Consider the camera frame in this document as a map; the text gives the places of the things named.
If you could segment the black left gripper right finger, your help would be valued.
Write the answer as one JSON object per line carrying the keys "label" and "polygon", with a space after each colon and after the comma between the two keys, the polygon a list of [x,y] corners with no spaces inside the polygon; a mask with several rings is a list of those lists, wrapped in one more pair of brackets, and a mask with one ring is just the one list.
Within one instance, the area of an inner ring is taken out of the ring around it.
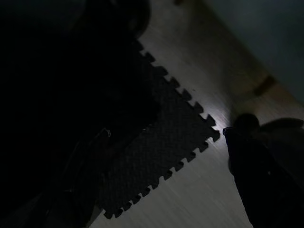
{"label": "black left gripper right finger", "polygon": [[262,139],[225,128],[230,170],[254,228],[304,226],[304,146],[291,133]]}

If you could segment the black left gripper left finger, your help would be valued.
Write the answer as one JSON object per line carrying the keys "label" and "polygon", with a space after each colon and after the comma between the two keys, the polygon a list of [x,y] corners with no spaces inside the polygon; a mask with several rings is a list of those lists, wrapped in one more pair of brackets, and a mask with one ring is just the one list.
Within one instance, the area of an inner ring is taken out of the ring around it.
{"label": "black left gripper left finger", "polygon": [[80,141],[68,161],[65,179],[44,228],[85,228],[98,195],[99,165],[111,132],[102,129]]}

